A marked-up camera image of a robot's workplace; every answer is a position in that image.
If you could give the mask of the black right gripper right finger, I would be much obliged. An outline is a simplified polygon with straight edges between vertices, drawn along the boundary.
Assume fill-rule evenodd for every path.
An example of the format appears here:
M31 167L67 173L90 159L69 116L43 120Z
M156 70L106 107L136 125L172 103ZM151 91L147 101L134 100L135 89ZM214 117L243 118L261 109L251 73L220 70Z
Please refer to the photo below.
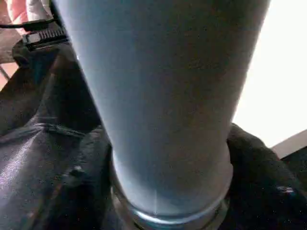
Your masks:
M227 145L234 176L227 230L305 230L307 192L277 155L232 124Z

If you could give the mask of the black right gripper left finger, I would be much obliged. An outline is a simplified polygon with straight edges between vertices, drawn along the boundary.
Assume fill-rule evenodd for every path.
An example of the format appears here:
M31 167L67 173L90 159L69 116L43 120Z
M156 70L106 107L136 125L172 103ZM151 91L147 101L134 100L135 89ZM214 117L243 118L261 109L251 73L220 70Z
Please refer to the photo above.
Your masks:
M30 230L105 230L110 206L111 144L103 126L89 132L78 155L31 216Z

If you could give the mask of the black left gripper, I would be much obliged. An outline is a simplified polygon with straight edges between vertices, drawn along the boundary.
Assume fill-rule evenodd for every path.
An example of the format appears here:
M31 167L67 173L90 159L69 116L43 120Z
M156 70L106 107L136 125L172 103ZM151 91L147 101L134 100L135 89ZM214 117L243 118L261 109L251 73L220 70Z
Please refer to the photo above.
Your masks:
M62 29L46 29L23 36L23 45L29 50L42 49L68 41L66 32Z

